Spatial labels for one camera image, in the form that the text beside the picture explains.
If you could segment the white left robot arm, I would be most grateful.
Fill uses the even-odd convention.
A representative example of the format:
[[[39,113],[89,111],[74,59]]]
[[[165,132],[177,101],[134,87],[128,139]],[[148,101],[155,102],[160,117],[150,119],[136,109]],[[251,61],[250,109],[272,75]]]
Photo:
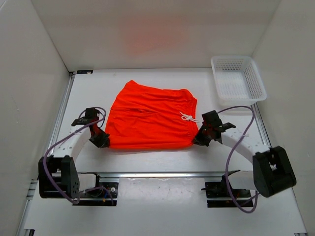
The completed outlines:
[[[109,134],[101,129],[106,117],[102,107],[86,108],[71,124],[69,134],[48,148],[38,162],[39,194],[42,198],[65,198],[72,204],[89,193],[97,197],[111,193],[99,182],[96,173],[79,174],[75,161],[84,145],[92,143],[96,148],[110,146]]]

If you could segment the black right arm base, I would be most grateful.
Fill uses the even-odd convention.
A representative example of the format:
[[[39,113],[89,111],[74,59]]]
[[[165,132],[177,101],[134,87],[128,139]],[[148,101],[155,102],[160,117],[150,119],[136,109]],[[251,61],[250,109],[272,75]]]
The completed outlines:
[[[236,208],[227,187],[225,174],[220,180],[212,180],[205,182],[205,186],[201,191],[206,193],[207,208]],[[247,189],[233,189],[231,188],[232,195],[236,202],[241,207],[253,207],[254,197],[251,195],[250,190]]]

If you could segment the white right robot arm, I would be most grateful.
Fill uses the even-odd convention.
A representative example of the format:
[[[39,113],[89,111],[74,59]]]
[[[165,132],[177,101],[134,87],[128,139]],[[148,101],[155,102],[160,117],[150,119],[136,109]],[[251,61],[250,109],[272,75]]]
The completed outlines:
[[[192,141],[195,145],[209,146],[210,141],[216,141],[252,164],[251,171],[225,171],[221,178],[224,195],[231,197],[239,189],[246,189],[269,198],[296,185],[296,176],[283,147],[269,147],[257,142],[234,124],[223,123],[216,111],[204,113],[202,118],[202,126]]]

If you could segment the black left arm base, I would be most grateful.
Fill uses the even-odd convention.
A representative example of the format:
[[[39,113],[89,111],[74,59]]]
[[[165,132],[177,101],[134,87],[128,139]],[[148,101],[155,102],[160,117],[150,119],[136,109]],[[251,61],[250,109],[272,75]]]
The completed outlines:
[[[118,201],[119,182],[96,175],[93,182],[80,181],[79,201],[74,206],[115,207]]]

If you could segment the orange shorts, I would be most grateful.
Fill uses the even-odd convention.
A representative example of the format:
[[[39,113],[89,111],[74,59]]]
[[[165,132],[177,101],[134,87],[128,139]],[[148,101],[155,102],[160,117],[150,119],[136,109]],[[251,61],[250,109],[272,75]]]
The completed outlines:
[[[187,89],[160,89],[131,80],[117,95],[105,132],[110,148],[168,150],[192,146],[197,99]]]

